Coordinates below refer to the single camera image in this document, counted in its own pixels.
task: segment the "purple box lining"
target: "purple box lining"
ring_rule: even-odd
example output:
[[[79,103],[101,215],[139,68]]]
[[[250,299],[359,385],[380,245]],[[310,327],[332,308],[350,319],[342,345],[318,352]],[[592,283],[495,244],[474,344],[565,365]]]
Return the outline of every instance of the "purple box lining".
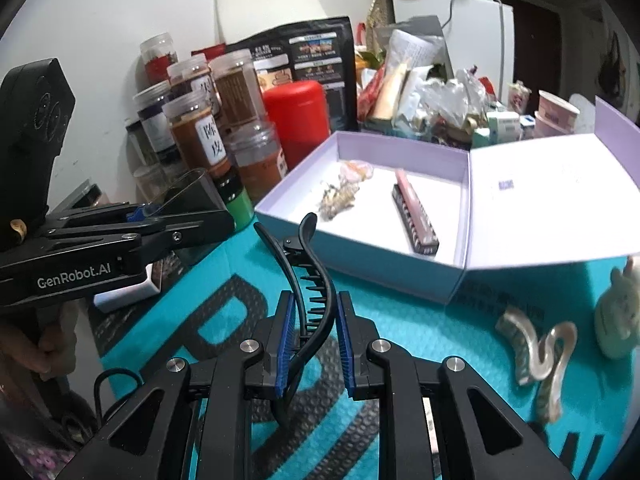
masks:
[[[318,231],[314,237],[314,248],[330,269],[415,296],[447,303],[462,278],[466,264],[471,202],[468,153],[417,140],[336,132],[257,205],[255,210],[258,219],[275,237],[285,237],[296,229],[295,224],[281,218],[281,211],[287,208],[287,202],[284,207],[279,202],[295,200],[296,190],[302,192],[306,189],[314,168],[322,166],[323,159],[359,159],[377,166],[403,167],[413,173],[459,182],[462,185],[461,200],[466,202],[466,207],[460,207],[456,239],[455,259],[459,265],[412,257],[322,231]]]
[[[640,129],[628,117],[596,97],[595,134],[640,187]]]

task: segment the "red jar lid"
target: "red jar lid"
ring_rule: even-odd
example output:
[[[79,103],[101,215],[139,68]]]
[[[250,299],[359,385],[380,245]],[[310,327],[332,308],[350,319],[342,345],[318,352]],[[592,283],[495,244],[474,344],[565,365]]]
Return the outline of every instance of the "red jar lid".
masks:
[[[222,56],[225,53],[225,49],[226,44],[220,43],[214,46],[208,46],[207,48],[201,48],[200,50],[192,50],[191,56],[204,54],[207,58],[207,61],[211,61],[212,59],[216,59],[217,57]]]
[[[296,81],[267,90],[262,98],[276,124],[289,169],[329,137],[324,89],[318,81]]]

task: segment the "black cable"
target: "black cable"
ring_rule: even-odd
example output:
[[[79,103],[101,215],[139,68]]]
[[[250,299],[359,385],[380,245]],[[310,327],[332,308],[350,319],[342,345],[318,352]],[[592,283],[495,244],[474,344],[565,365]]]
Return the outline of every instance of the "black cable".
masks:
[[[113,413],[121,405],[123,405],[126,402],[126,400],[129,399],[129,397],[133,394],[133,392],[131,392],[130,394],[127,394],[126,396],[122,397],[122,399],[114,402],[113,406],[111,406],[107,410],[107,414],[109,414],[109,416],[106,416],[106,415],[102,416],[102,401],[100,400],[100,387],[102,386],[102,383],[104,382],[105,379],[108,379],[109,377],[114,375],[129,376],[136,381],[136,388],[139,388],[140,386],[142,386],[142,379],[140,379],[139,375],[135,372],[132,372],[131,370],[127,370],[126,368],[110,368],[109,370],[105,370],[100,375],[98,375],[94,382],[95,416],[98,419],[98,428],[101,428],[102,425],[104,424],[104,421],[109,420],[109,416],[113,415]]]
[[[65,413],[65,415],[62,416],[62,420],[60,421],[60,425],[62,426],[62,429],[64,431],[66,431],[66,434],[68,434],[69,438],[73,438],[72,432],[71,432],[71,430],[69,430],[69,425],[70,424],[73,424],[73,425],[75,425],[76,428],[78,428],[78,431],[82,435],[82,445],[83,446],[84,446],[84,444],[89,442],[92,439],[92,437],[94,436],[93,431],[91,431],[82,422],[80,422],[80,420],[73,413]]]
[[[293,378],[291,384],[287,387],[287,391],[284,394],[284,406],[285,409],[289,409],[289,405],[293,400],[293,396],[296,394],[298,387],[300,386],[300,381],[302,380],[302,372],[304,370],[300,370],[298,374]]]
[[[442,30],[444,30],[444,28],[447,25],[449,25],[449,22],[451,21],[452,17],[453,17],[453,0],[449,2],[449,19],[442,24]]]
[[[126,394],[126,395],[122,396],[121,398],[119,398],[118,400],[116,400],[111,405],[111,407],[106,412],[104,412],[104,415],[102,416],[104,421],[108,422],[109,419],[113,416],[113,414],[115,412],[117,412],[122,407],[122,405],[125,402],[127,402],[133,396],[134,393],[135,393],[135,390],[133,390],[132,392],[129,392],[128,394]]]

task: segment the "plastic bag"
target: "plastic bag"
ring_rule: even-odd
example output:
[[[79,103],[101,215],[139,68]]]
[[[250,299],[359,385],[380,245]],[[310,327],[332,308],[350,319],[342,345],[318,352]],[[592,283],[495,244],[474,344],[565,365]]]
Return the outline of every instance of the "plastic bag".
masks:
[[[446,83],[436,78],[429,79],[422,89],[422,103],[440,114],[450,126],[464,127],[469,99],[465,86],[457,79]]]
[[[376,104],[380,89],[385,76],[385,67],[382,66],[373,76],[373,79],[367,84],[360,95],[358,96],[358,120],[364,122],[369,115],[369,112]]]
[[[485,114],[488,97],[484,85],[471,75],[469,70],[458,70],[456,79],[460,81],[466,89],[466,97],[468,99],[469,115],[482,117]]]
[[[393,127],[401,131],[418,132],[424,122],[424,107],[420,106],[422,89],[433,65],[414,68],[409,73],[400,101],[398,110],[393,119]]]

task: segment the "paper packaging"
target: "paper packaging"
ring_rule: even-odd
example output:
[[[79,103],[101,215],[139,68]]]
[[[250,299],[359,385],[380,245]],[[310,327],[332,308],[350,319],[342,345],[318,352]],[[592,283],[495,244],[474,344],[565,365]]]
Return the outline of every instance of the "paper packaging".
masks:
[[[489,142],[491,144],[520,140],[522,127],[520,126],[520,116],[516,112],[489,112],[486,118],[489,121]]]
[[[444,38],[433,36],[426,41],[402,30],[394,30],[385,58],[385,77],[405,64],[409,70],[418,66],[429,66],[441,62]]]
[[[94,306],[101,312],[108,314],[119,308],[156,296],[160,294],[161,275],[162,261],[148,264],[144,282],[96,294],[94,296]]]
[[[359,159],[378,169],[403,167],[410,175],[431,175],[449,183],[450,192],[459,198],[442,211],[434,208],[433,200],[420,197],[441,242],[436,256],[410,250],[399,218],[399,234],[376,228],[379,217],[388,213],[381,208],[386,203],[381,194],[377,216],[359,229],[370,232],[369,242],[361,241],[364,234],[359,232],[349,236],[328,232],[331,223],[319,222],[314,250],[330,269],[448,303],[462,278],[474,270],[554,266],[640,253],[636,165],[640,130],[603,101],[596,102],[595,134],[512,142],[471,152],[397,137],[337,132],[258,204],[258,219],[276,238],[285,237],[300,220],[290,218],[290,213],[318,184],[319,173],[337,160]],[[353,212],[362,199],[356,198]],[[388,207],[397,215],[390,189]],[[603,235],[597,243],[588,243],[593,240],[594,214]],[[440,227],[443,221],[457,228],[447,233],[448,226],[444,231]],[[380,241],[389,237],[404,240],[406,250],[381,248]]]
[[[391,23],[390,25],[376,27],[374,29],[374,34],[380,47],[387,52],[389,51],[391,35],[395,30],[402,30],[425,41],[433,41],[434,38],[442,38],[444,40],[444,33],[437,16],[414,16],[406,22]],[[433,62],[444,64],[447,79],[453,79],[453,69],[451,67],[451,60],[449,59],[446,43],[444,44],[443,50]]]
[[[287,23],[226,46],[248,48],[262,91],[291,81],[322,84],[332,130],[357,130],[356,68],[348,17]]]
[[[536,127],[536,120],[530,115],[521,115],[520,116],[520,127],[522,128],[522,136],[521,140],[532,139],[533,138],[533,130]]]

